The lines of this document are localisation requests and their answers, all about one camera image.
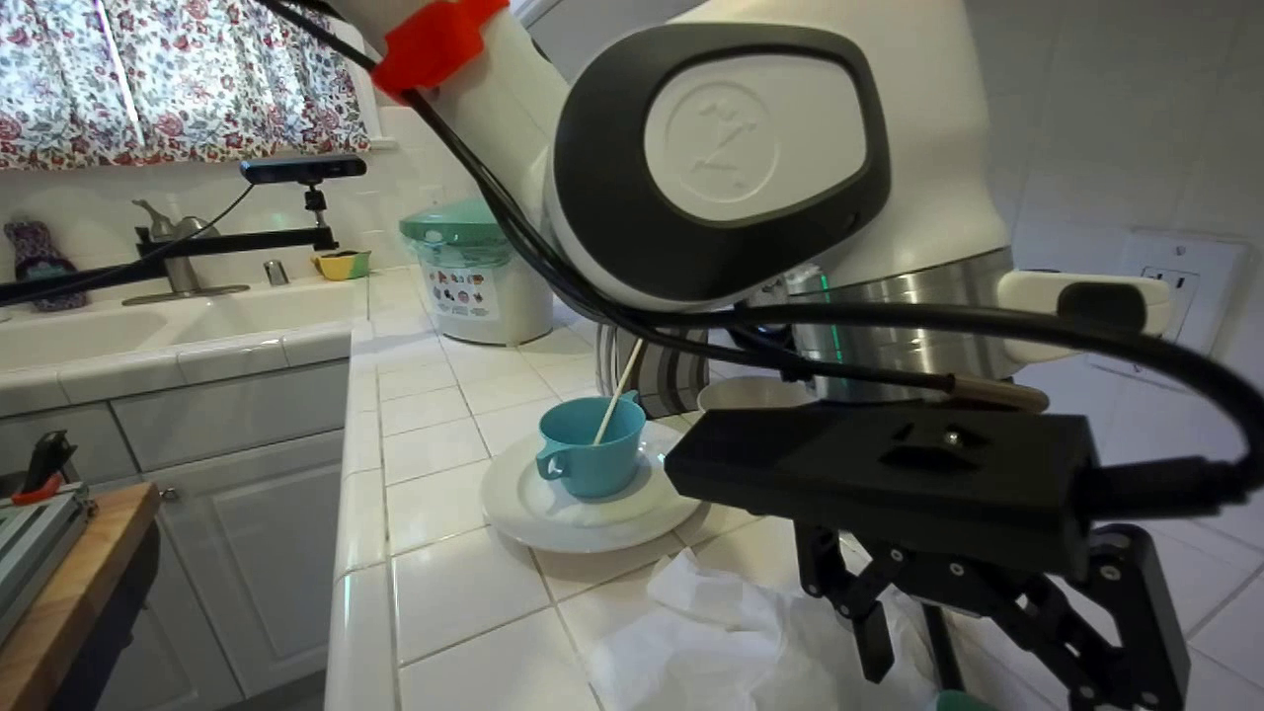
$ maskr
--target white bowl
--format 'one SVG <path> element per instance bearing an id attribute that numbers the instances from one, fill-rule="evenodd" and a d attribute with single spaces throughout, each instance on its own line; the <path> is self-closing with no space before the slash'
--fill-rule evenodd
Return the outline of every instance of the white bowl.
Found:
<path id="1" fill-rule="evenodd" d="M 744 376 L 715 381 L 698 393 L 698 409 L 755 410 L 769 407 L 798 407 L 815 402 L 801 382 L 782 382 L 777 378 Z"/>

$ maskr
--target camera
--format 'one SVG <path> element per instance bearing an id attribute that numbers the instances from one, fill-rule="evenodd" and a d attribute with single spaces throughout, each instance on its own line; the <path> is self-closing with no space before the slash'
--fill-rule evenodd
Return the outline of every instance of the camera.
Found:
<path id="1" fill-rule="evenodd" d="M 325 178 L 363 176 L 368 170 L 363 158 L 350 154 L 241 161 L 241 176 L 250 181 L 250 185 L 297 182 L 312 186 Z"/>

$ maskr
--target wooden stick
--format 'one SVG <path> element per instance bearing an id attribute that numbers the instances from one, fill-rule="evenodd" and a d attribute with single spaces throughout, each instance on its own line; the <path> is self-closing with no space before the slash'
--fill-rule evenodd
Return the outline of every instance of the wooden stick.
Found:
<path id="1" fill-rule="evenodd" d="M 611 416 L 614 415 L 614 407 L 619 404 L 619 396 L 623 395 L 623 388 L 627 387 L 628 378 L 632 377 L 632 368 L 636 367 L 636 359 L 641 354 L 641 345 L 643 344 L 645 342 L 640 338 L 636 339 L 636 344 L 632 347 L 632 356 L 628 358 L 628 364 L 623 366 L 619 385 L 614 388 L 614 397 L 611 399 L 611 405 L 605 409 L 605 416 L 602 417 L 602 426 L 597 428 L 597 436 L 593 438 L 593 444 L 600 444 L 602 438 L 605 436 L 605 428 L 611 426 Z"/>

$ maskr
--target teal cup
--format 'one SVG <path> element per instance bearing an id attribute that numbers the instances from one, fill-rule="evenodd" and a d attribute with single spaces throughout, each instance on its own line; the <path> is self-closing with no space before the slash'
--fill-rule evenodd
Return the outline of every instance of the teal cup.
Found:
<path id="1" fill-rule="evenodd" d="M 544 449 L 536 454 L 536 469 L 546 479 L 584 498 L 617 493 L 632 483 L 637 450 L 645 428 L 645 410 L 636 404 L 636 391 L 619 397 L 600 444 L 593 444 L 597 428 L 611 405 L 608 397 L 580 397 L 562 402 L 540 417 Z"/>

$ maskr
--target cup handle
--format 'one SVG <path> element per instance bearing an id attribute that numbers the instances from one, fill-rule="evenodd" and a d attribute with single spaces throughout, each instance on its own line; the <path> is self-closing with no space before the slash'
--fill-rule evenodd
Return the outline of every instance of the cup handle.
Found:
<path id="1" fill-rule="evenodd" d="M 536 454 L 536 471 L 546 479 L 569 477 L 566 473 L 566 450 L 569 447 L 559 444 L 545 444 L 545 448 Z"/>

